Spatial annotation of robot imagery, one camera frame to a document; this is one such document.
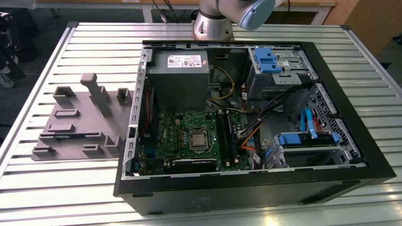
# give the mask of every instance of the wooden desk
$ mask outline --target wooden desk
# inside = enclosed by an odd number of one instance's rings
[[[170,0],[175,9],[198,9],[199,0]],[[168,9],[163,0],[155,0],[160,9]],[[290,0],[293,12],[315,12],[313,25],[322,25],[335,0]],[[144,22],[152,23],[152,0],[37,0],[36,8],[138,8],[143,10]],[[274,9],[287,11],[287,1]]]

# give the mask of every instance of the floor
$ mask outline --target floor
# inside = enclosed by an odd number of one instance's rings
[[[62,9],[62,16],[53,18],[49,9],[36,9],[31,15],[40,30],[33,38],[36,48],[40,50],[39,57],[20,63],[21,69],[28,73],[27,78],[17,81],[12,89],[0,87],[0,143],[7,136],[17,114],[21,110],[29,92],[35,86],[37,76],[47,64],[66,25],[70,21],[80,22],[144,22],[139,9]],[[154,21],[162,23],[159,12],[152,11]],[[191,22],[191,11],[176,10],[180,23]],[[391,63],[387,71],[399,85],[402,85],[402,45],[395,40],[390,42],[381,56],[379,62]]]

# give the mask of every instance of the power supply label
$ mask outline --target power supply label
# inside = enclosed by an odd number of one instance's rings
[[[168,57],[168,67],[202,67],[200,55],[171,55]]]

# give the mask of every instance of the motherboard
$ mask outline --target motherboard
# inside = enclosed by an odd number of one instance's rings
[[[158,143],[143,145],[143,174],[184,173],[190,165],[214,167],[206,171],[248,170],[248,154],[231,137],[239,130],[238,112],[162,113]]]

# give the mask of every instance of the connector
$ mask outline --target connector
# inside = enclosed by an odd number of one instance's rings
[[[168,23],[168,19],[166,18],[166,15],[164,14],[160,14],[160,19],[163,21],[163,23]]]

